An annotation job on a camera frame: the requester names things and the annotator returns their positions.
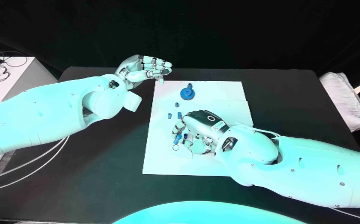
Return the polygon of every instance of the black curtain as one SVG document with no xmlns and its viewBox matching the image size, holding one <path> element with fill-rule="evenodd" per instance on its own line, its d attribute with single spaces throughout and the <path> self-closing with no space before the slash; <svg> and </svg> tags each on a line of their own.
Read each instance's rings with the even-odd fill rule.
<svg viewBox="0 0 360 224">
<path fill-rule="evenodd" d="M 360 0 L 0 0 L 0 42 L 59 72 L 133 54 L 178 68 L 347 71 Z"/>
</svg>

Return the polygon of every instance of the white sheet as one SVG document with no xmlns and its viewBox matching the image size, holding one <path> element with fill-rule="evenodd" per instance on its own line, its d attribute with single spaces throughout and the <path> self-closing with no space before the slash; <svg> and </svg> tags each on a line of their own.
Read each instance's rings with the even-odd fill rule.
<svg viewBox="0 0 360 224">
<path fill-rule="evenodd" d="M 184 100 L 181 89 L 192 84 L 195 98 Z M 242 82 L 165 81 L 156 83 L 153 92 L 152 114 L 146 143 L 143 174 L 229 176 L 214 155 L 192 155 L 179 145 L 172 150 L 171 131 L 178 122 L 178 112 L 208 110 L 217 114 L 229 125 L 240 122 L 253 126 L 249 105 Z"/>
</svg>

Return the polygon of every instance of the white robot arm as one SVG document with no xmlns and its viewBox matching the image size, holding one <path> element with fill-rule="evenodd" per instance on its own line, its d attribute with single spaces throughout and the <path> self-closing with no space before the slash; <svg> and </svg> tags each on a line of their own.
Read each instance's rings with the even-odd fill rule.
<svg viewBox="0 0 360 224">
<path fill-rule="evenodd" d="M 243 186 L 265 187 L 318 206 L 360 207 L 359 152 L 243 124 L 229 126 L 214 113 L 203 110 L 182 117 L 172 138 L 174 144 L 184 144 L 194 154 L 214 153 L 214 159 Z"/>
<path fill-rule="evenodd" d="M 171 67 L 162 59 L 135 55 L 114 74 L 36 87 L 0 103 L 0 154 L 65 138 L 123 107 L 136 111 L 142 98 L 129 90 L 150 78 L 163 83 Z"/>
</svg>

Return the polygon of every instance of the robotic hand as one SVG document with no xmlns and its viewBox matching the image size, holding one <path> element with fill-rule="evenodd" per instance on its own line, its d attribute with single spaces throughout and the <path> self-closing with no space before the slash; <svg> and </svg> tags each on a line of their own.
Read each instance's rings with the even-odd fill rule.
<svg viewBox="0 0 360 224">
<path fill-rule="evenodd" d="M 150 78 L 163 83 L 171 67 L 162 59 L 135 55 L 114 74 L 36 87 L 0 103 L 0 154 L 61 140 L 123 107 L 136 111 L 142 98 L 129 90 Z"/>
<path fill-rule="evenodd" d="M 192 140 L 184 138 L 187 130 Z M 360 207 L 359 152 L 240 123 L 229 126 L 214 113 L 203 110 L 182 117 L 172 138 L 174 144 L 185 145 L 194 154 L 213 153 L 243 186 L 265 187 L 318 206 Z"/>
</svg>

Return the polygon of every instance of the black table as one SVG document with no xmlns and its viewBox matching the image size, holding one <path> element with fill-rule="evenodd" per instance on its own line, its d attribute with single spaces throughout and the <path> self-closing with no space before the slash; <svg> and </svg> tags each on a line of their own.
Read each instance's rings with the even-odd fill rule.
<svg viewBox="0 0 360 224">
<path fill-rule="evenodd" d="M 59 81 L 113 73 L 114 68 L 71 67 Z M 347 125 L 314 72 L 301 70 L 174 69 L 166 80 L 242 81 L 255 127 L 323 140 L 359 150 Z M 130 213 L 176 201 L 220 201 L 283 214 L 307 223 L 359 223 L 334 210 L 288 199 L 230 177 L 143 175 L 155 81 L 133 90 L 143 98 L 136 112 L 122 109 L 69 137 L 58 157 L 28 179 L 0 189 L 0 219 L 114 222 Z M 7 169 L 42 154 L 54 143 L 16 151 Z M 46 156 L 2 185 L 33 171 Z M 360 209 L 344 209 L 359 214 Z"/>
</svg>

